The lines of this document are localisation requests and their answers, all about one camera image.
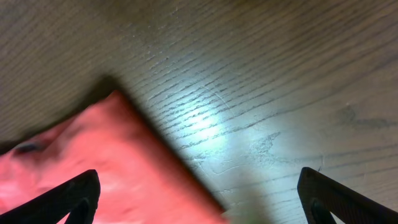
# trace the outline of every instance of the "wooden surface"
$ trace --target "wooden surface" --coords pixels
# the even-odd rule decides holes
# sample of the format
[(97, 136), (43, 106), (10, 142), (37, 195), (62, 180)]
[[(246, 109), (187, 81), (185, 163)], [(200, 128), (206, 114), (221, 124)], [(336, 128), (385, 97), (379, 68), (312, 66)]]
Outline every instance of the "wooden surface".
[(104, 74), (235, 223), (305, 223), (303, 166), (398, 210), (396, 1), (1, 0), (0, 140)]

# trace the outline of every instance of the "pink fabric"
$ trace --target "pink fabric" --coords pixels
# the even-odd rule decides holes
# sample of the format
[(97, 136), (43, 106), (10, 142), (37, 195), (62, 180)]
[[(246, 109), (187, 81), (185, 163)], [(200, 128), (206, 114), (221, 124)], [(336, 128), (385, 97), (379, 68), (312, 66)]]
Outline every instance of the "pink fabric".
[(96, 169), (94, 223), (227, 223), (118, 92), (31, 141), (46, 149), (0, 157), (0, 213)]

